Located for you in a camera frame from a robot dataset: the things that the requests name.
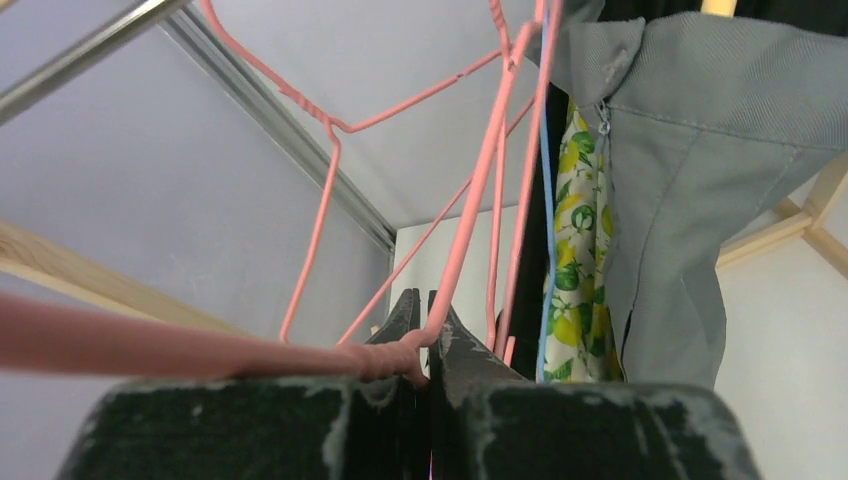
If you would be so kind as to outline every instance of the yellow lemon pattern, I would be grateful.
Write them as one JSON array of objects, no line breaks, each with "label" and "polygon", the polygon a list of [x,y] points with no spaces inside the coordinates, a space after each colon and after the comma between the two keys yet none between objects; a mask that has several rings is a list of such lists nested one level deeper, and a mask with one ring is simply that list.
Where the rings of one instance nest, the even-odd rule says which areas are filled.
[{"label": "yellow lemon pattern", "polygon": [[606,197],[601,152],[586,122],[568,105],[569,124],[560,146],[554,232],[557,241],[554,295],[545,348],[546,382],[621,380],[603,262],[613,223]]}]

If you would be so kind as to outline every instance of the seam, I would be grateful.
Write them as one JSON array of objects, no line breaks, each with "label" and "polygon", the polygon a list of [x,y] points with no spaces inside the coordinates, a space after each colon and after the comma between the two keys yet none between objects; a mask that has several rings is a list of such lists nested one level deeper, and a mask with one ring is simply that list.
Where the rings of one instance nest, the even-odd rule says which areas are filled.
[{"label": "seam", "polygon": [[689,159],[692,157],[692,147],[695,145],[695,142],[701,137],[701,130],[695,130],[692,138],[689,140],[689,143],[686,145],[686,158],[680,161],[680,164],[677,165],[677,169],[674,171],[674,175],[671,177],[671,181],[668,182],[665,189],[663,190],[662,195],[660,196],[660,201],[657,204],[657,209],[654,212],[654,215],[651,217],[651,224],[648,227],[648,232],[645,235],[645,242],[643,244],[642,253],[639,255],[639,262],[636,264],[636,287],[633,291],[633,299],[630,303],[630,315],[627,318],[627,324],[624,327],[624,338],[621,339],[621,358],[619,359],[619,364],[624,366],[624,351],[627,349],[627,340],[630,337],[631,323],[633,322],[633,310],[636,307],[636,299],[639,297],[639,285],[642,281],[642,265],[645,263],[645,250],[644,246],[650,243],[651,233],[653,233],[654,226],[657,223],[657,217],[660,215],[660,210],[662,210],[663,204],[665,204],[665,199],[668,196],[669,191],[671,191],[671,187],[677,182],[677,177],[680,175],[680,171],[683,170],[683,166]]},{"label": "seam", "polygon": [[780,174],[777,176],[777,178],[774,180],[774,182],[772,182],[772,184],[765,191],[765,193],[763,193],[762,197],[760,197],[760,199],[757,201],[757,204],[754,207],[754,211],[751,214],[751,220],[749,220],[748,223],[751,223],[751,221],[753,221],[754,218],[756,218],[757,212],[763,206],[763,202],[765,202],[766,198],[768,198],[768,196],[771,195],[771,192],[773,192],[774,189],[777,188],[777,184],[779,184],[781,181],[783,181],[783,178],[786,177],[786,172],[789,171],[789,167],[791,167],[792,165],[795,164],[795,159],[798,158],[799,152],[800,152],[800,149],[797,148],[797,147],[792,149],[792,155],[789,156],[789,161],[786,162],[786,165],[783,166],[783,170],[780,171]]},{"label": "seam", "polygon": [[845,147],[839,146],[839,145],[803,144],[803,143],[793,142],[792,140],[790,140],[788,138],[773,139],[773,138],[757,137],[757,136],[754,136],[754,135],[741,135],[739,133],[732,132],[730,130],[713,127],[713,126],[706,125],[706,124],[703,124],[703,123],[687,122],[685,120],[675,120],[675,119],[673,119],[671,117],[667,117],[665,115],[658,115],[658,114],[654,114],[654,113],[643,112],[641,110],[636,110],[636,109],[626,107],[624,105],[617,104],[617,103],[608,103],[607,106],[609,108],[612,108],[612,109],[615,109],[615,110],[619,110],[619,111],[629,113],[629,114],[632,114],[632,115],[638,115],[640,117],[650,118],[650,119],[656,120],[658,122],[668,123],[668,124],[671,124],[671,125],[685,126],[685,127],[695,127],[695,128],[698,128],[699,130],[703,130],[703,131],[706,131],[706,132],[719,133],[719,134],[722,134],[722,135],[726,135],[728,137],[738,138],[738,139],[741,139],[741,140],[754,140],[754,141],[757,141],[757,142],[769,143],[769,144],[774,144],[774,145],[786,145],[786,146],[794,147],[794,148],[804,148],[804,149],[809,149],[809,150],[821,150],[821,151],[826,151],[826,152],[842,153],[842,152],[845,151]]}]

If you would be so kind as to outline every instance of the gray garment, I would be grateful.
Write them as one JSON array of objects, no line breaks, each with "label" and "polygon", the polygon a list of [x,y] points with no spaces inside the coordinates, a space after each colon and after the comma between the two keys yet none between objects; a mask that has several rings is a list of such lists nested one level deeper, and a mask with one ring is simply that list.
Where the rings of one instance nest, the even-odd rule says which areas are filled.
[{"label": "gray garment", "polygon": [[596,138],[609,119],[604,268],[626,378],[712,387],[720,246],[848,149],[848,41],[700,13],[569,23],[552,81]]}]

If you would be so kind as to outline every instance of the wooden beam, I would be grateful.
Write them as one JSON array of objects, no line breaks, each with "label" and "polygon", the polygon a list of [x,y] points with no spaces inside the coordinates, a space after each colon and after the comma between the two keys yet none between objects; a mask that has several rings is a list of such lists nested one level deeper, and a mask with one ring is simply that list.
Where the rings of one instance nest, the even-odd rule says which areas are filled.
[{"label": "wooden beam", "polygon": [[736,13],[736,0],[703,0],[701,13],[732,17]]},{"label": "wooden beam", "polygon": [[13,3],[15,3],[15,0],[0,0],[0,12]]},{"label": "wooden beam", "polygon": [[804,211],[813,217],[810,229],[817,230],[824,227],[846,188],[848,188],[848,152],[836,157],[819,173],[813,189],[807,195]]},{"label": "wooden beam", "polygon": [[[795,205],[792,200],[786,199],[774,210],[781,217],[788,218],[801,212],[801,207]],[[842,242],[824,228],[808,229],[804,233],[804,240],[837,272],[848,279],[848,248]]]},{"label": "wooden beam", "polygon": [[823,228],[808,231],[804,239],[848,280],[848,248],[845,245]]},{"label": "wooden beam", "polygon": [[248,335],[233,325],[3,221],[0,221],[0,272],[111,312]]},{"label": "wooden beam", "polygon": [[806,212],[799,212],[737,240],[721,249],[716,269],[724,270],[751,257],[774,250],[790,240],[801,238],[812,221],[813,219]]}]

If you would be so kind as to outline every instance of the pink wire hanger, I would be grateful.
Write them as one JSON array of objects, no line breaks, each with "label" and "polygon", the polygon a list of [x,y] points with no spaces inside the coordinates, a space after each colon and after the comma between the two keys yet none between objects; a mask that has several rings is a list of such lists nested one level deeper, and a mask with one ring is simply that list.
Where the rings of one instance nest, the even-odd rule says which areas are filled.
[{"label": "pink wire hanger", "polygon": [[[235,335],[206,332],[198,329],[176,327],[136,320],[119,315],[91,313],[87,310],[71,307],[57,307],[40,304],[30,300],[0,294],[0,305],[4,319],[0,321],[0,366],[27,370],[60,371],[66,373],[111,373],[129,375],[156,375],[178,377],[227,377],[236,374],[287,375],[287,374],[353,374],[363,380],[384,378],[392,374],[404,374],[415,385],[426,383],[418,360],[418,349],[432,345],[438,338],[453,294],[456,290],[459,273],[468,250],[471,233],[476,222],[482,196],[488,181],[489,170],[495,150],[498,161],[495,172],[495,212],[493,221],[492,250],[487,283],[487,345],[494,341],[495,353],[505,358],[508,348],[507,332],[514,300],[515,277],[523,232],[526,224],[527,205],[535,167],[536,149],[539,143],[539,122],[542,99],[550,76],[550,61],[540,65],[536,92],[532,101],[529,139],[525,152],[525,163],[521,184],[521,195],[510,251],[510,263],[506,282],[506,292],[501,314],[500,328],[494,332],[494,288],[496,285],[493,262],[496,266],[498,238],[500,229],[500,208],[502,203],[503,170],[505,162],[506,136],[517,124],[506,126],[505,114],[509,96],[515,82],[518,69],[524,57],[527,44],[533,34],[542,25],[545,14],[544,0],[536,0],[534,19],[522,25],[514,45],[509,44],[506,23],[497,0],[490,0],[492,17],[501,35],[501,48],[472,66],[422,94],[377,115],[361,124],[349,126],[341,120],[331,117],[291,87],[279,75],[265,66],[258,58],[244,49],[223,29],[218,22],[210,0],[202,0],[201,8],[212,24],[213,30],[234,52],[242,56],[263,75],[273,81],[280,92],[292,98],[307,113],[321,121],[333,144],[333,155],[325,183],[321,204],[310,242],[309,250],[301,271],[291,304],[283,321],[280,339],[287,340],[288,329],[297,310],[306,280],[320,242],[327,207],[332,195],[335,175],[341,156],[341,142],[334,128],[346,133],[355,133],[379,123],[406,108],[434,95],[440,90],[456,83],[464,75],[473,73],[494,59],[498,53],[503,61],[501,84],[495,101],[489,125],[486,130],[477,166],[459,192],[449,202],[433,225],[425,232],[413,251],[404,258],[401,265],[392,273],[387,282],[378,290],[375,297],[366,305],[354,324],[334,350],[322,350],[291,345],[279,345],[271,342],[238,337]],[[553,0],[550,10],[550,32],[546,38],[542,58],[553,58],[555,34],[558,29],[562,1]],[[521,116],[530,108],[528,103]],[[385,293],[391,281],[400,273],[412,255],[432,233],[435,225],[450,210],[453,204],[468,189],[468,199],[460,217],[459,228],[450,250],[449,259],[442,276],[438,293],[430,310],[427,324],[423,329],[407,333],[401,340],[383,345],[357,345],[341,343],[374,308],[379,297]]]}]

